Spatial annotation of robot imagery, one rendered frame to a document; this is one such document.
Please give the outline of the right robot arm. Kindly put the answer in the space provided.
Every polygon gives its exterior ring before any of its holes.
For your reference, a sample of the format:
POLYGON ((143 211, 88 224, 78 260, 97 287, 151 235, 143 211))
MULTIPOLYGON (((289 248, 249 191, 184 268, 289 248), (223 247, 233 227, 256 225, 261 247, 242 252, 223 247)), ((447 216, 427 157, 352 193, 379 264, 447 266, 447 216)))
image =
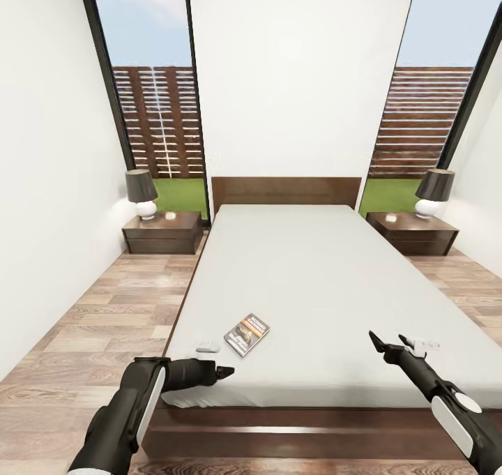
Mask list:
POLYGON ((482 408, 453 382, 446 381, 426 362, 426 350, 441 350, 436 339, 404 337, 405 346, 385 344, 373 331, 370 337, 388 364, 398 365, 432 404, 441 427, 479 475, 502 475, 502 430, 483 416, 482 408))

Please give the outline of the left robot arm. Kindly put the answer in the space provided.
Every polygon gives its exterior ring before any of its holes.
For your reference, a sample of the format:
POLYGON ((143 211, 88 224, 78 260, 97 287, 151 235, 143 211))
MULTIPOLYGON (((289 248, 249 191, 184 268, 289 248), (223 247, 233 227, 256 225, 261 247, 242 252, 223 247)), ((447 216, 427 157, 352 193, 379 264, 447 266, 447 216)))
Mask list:
POLYGON ((186 359, 135 357, 125 369, 121 389, 91 419, 85 444, 67 475, 128 475, 131 457, 143 441, 160 393, 213 386, 235 372, 235 367, 216 366, 200 354, 220 350, 217 341, 193 339, 186 359))

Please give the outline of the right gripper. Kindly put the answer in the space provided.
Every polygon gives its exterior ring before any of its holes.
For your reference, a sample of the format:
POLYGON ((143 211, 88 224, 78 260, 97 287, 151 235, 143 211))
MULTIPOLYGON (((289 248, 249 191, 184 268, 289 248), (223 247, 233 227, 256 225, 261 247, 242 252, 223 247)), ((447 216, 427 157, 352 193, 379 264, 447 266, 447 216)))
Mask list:
MULTIPOLYGON (((415 384, 416 377, 423 371, 433 370, 431 365, 426 362, 427 352, 425 352, 424 357, 414 356, 411 352, 408 352, 404 347, 411 347, 407 341, 406 337, 399 334, 400 340, 405 344, 405 346, 394 345, 387 343, 385 344, 381 339, 379 339, 373 331, 370 331, 370 337, 378 354, 384 353, 383 359, 388 364, 398 365, 403 369, 404 373, 410 378, 410 380, 415 384)), ((436 372, 435 372, 436 373, 436 372)))

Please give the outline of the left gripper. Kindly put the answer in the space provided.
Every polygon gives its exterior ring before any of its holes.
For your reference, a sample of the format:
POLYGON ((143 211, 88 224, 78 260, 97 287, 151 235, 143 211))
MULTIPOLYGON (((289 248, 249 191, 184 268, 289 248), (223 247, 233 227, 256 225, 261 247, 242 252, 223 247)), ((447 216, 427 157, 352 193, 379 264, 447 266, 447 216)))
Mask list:
POLYGON ((179 359, 183 365, 183 379, 177 391, 196 386, 213 386, 235 372, 235 367, 215 365, 214 360, 179 359))

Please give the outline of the hardback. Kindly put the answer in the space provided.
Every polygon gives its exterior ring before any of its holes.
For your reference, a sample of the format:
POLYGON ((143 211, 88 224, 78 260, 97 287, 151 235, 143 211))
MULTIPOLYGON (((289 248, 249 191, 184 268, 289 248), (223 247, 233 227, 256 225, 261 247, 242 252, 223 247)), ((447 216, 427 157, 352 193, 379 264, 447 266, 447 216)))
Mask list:
POLYGON ((270 327, 251 313, 230 330, 224 339, 244 357, 269 331, 270 327))

